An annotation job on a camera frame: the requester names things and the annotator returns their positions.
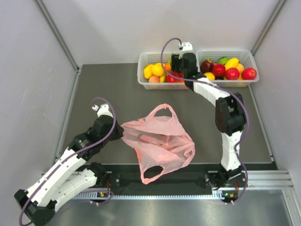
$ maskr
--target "bag handle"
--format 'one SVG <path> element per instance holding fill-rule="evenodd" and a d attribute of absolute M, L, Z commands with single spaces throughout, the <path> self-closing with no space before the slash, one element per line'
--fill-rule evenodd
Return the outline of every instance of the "bag handle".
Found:
<path fill-rule="evenodd" d="M 168 104 L 162 104 L 162 105 L 157 106 L 154 110 L 151 111 L 151 113 L 147 116 L 147 118 L 153 118 L 158 111 L 160 111 L 162 109 L 167 109 L 167 108 L 171 112 L 172 118 L 175 118 L 178 120 L 178 116 L 174 112 L 173 108 Z"/>

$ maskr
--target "gray wall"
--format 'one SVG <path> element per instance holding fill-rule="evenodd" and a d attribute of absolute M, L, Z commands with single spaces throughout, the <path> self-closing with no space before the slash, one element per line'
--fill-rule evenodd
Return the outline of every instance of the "gray wall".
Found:
<path fill-rule="evenodd" d="M 190 41 L 195 50 L 251 49 L 278 0 L 43 2 L 81 65 L 135 63 L 172 37 Z"/>
<path fill-rule="evenodd" d="M 75 71 L 32 0 L 0 3 L 0 219 L 49 168 Z"/>
<path fill-rule="evenodd" d="M 301 1 L 289 0 L 260 46 L 255 84 L 280 166 L 288 169 L 301 200 Z"/>

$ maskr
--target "metal floor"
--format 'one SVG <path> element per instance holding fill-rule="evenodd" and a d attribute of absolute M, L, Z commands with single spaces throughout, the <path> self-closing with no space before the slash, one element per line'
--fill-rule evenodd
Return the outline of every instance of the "metal floor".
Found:
<path fill-rule="evenodd" d="M 229 90 L 242 94 L 251 122 L 249 134 L 240 148 L 242 161 L 270 163 L 270 154 L 249 88 Z M 222 137 L 215 126 L 213 106 L 191 90 L 146 90 L 137 82 L 137 64 L 83 65 L 63 150 L 77 134 L 93 125 L 97 116 L 91 110 L 91 101 L 95 97 L 104 97 L 111 102 L 119 124 L 142 118 L 159 104 L 170 104 L 195 142 L 196 154 L 192 163 L 220 163 Z M 109 142 L 91 161 L 104 164 L 138 163 L 136 152 L 122 140 Z"/>
<path fill-rule="evenodd" d="M 57 213 L 77 201 L 70 201 Z M 47 226 L 292 226 L 281 191 L 246 191 L 239 203 L 210 200 L 113 200 L 79 203 Z"/>

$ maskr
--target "metal frame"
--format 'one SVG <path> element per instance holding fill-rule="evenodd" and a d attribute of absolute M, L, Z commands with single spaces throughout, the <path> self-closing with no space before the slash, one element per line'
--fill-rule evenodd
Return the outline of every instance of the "metal frame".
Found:
<path fill-rule="evenodd" d="M 70 92 L 68 104 L 65 109 L 63 122 L 60 128 L 60 134 L 57 140 L 56 145 L 56 152 L 52 159 L 52 164 L 55 163 L 55 158 L 61 154 L 62 146 L 63 146 L 63 140 L 66 133 L 69 116 L 72 108 L 72 104 L 75 97 L 75 91 L 77 88 L 79 76 L 80 76 L 80 67 L 77 65 L 76 61 L 74 60 L 71 52 L 69 51 L 65 41 L 63 40 L 62 36 L 60 35 L 59 30 L 57 29 L 54 21 L 52 20 L 50 14 L 48 13 L 44 3 L 42 0 L 33 0 L 35 4 L 37 5 L 38 9 L 42 13 L 43 17 L 45 18 L 46 22 L 48 23 L 51 31 L 53 32 L 54 36 L 56 37 L 57 41 L 59 42 L 62 50 L 66 54 L 68 60 L 70 61 L 73 68 L 77 71 L 73 84 L 72 89 Z M 287 0 L 279 0 L 276 7 L 273 10 L 273 13 L 271 14 L 269 20 L 267 21 L 265 27 L 263 28 L 260 36 L 258 37 L 257 41 L 255 42 L 251 53 L 253 55 L 256 54 L 259 46 L 261 45 L 262 41 L 266 37 L 266 34 L 269 32 L 271 26 L 274 24 L 275 19 L 279 15 L 281 9 L 284 7 Z M 263 120 L 260 106 L 258 105 L 256 94 L 254 92 L 253 86 L 250 85 L 250 91 L 251 95 L 254 101 L 254 105 L 261 123 L 261 128 L 263 130 L 263 134 L 266 140 L 266 143 L 268 145 L 269 153 L 271 155 L 272 160 L 276 160 L 276 164 L 279 164 L 277 161 L 276 156 L 274 156 L 273 152 L 273 145 L 270 142 L 269 133 L 267 131 L 265 122 Z M 290 214 L 291 220 L 293 222 L 294 226 L 301 226 L 301 206 L 298 201 L 296 192 L 293 188 L 293 184 L 291 181 L 291 178 L 289 176 L 288 171 L 285 170 L 261 170 L 261 171 L 249 171 L 249 182 L 248 182 L 248 188 L 247 190 L 282 190 L 283 196 L 288 208 L 288 212 Z M 91 193 L 91 196 L 87 195 L 77 195 L 74 199 L 97 199 L 97 193 Z M 115 196 L 114 199 L 220 199 L 220 191 L 214 191 L 212 195 L 194 195 L 194 196 Z"/>

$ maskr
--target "red apple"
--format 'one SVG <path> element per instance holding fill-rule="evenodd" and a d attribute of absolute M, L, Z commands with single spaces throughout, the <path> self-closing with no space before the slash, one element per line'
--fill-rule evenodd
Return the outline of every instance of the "red apple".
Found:
<path fill-rule="evenodd" d="M 211 60 L 204 60 L 201 63 L 200 70 L 202 73 L 211 72 L 213 68 L 213 62 Z"/>
<path fill-rule="evenodd" d="M 222 77 L 226 72 L 226 68 L 222 64 L 215 64 L 212 68 L 212 73 L 215 77 Z"/>
<path fill-rule="evenodd" d="M 253 80 L 256 78 L 257 75 L 257 71 L 254 68 L 246 68 L 242 73 L 241 73 L 241 77 L 244 80 Z"/>
<path fill-rule="evenodd" d="M 225 78 L 227 80 L 237 80 L 239 78 L 239 71 L 237 68 L 232 67 L 226 70 Z"/>

